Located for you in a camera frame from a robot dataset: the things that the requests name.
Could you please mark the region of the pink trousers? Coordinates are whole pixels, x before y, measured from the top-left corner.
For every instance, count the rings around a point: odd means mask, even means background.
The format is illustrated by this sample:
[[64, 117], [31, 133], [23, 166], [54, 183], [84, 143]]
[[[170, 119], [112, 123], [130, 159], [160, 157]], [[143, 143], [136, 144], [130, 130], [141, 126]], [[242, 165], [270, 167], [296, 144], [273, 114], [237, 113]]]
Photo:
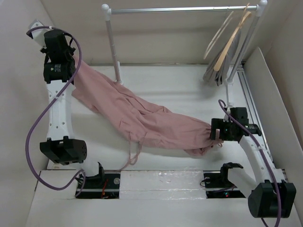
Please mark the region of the pink trousers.
[[150, 103], [75, 57], [79, 71], [72, 96], [89, 110], [74, 113], [75, 134], [88, 142], [83, 167], [95, 171], [109, 157], [115, 170], [137, 163], [143, 147], [183, 150], [201, 157], [223, 141], [210, 139], [211, 126], [197, 118]]

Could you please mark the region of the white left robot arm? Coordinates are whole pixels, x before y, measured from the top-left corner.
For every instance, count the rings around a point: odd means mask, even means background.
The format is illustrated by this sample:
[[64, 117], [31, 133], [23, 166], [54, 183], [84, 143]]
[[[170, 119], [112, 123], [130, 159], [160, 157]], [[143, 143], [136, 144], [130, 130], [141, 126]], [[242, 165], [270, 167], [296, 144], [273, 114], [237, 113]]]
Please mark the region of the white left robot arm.
[[46, 141], [40, 143], [41, 152], [52, 162], [61, 165], [83, 164], [87, 157], [85, 141], [75, 139], [71, 122], [71, 98], [73, 84], [68, 81], [76, 67], [73, 58], [75, 48], [67, 42], [68, 34], [62, 30], [44, 33], [44, 80], [49, 101], [55, 101], [49, 109], [49, 126]]

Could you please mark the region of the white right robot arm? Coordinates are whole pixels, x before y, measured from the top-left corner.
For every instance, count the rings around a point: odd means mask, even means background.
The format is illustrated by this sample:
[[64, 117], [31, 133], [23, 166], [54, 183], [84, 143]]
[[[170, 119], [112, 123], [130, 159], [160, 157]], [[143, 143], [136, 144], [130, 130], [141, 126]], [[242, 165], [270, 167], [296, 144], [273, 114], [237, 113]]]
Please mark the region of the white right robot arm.
[[238, 163], [223, 164], [219, 181], [224, 186], [235, 185], [247, 198], [251, 215], [255, 218], [288, 218], [296, 187], [286, 181], [283, 171], [277, 169], [264, 145], [257, 137], [262, 135], [256, 124], [251, 124], [245, 107], [223, 108], [223, 119], [211, 120], [210, 139], [236, 141], [244, 150], [254, 177], [251, 178]]

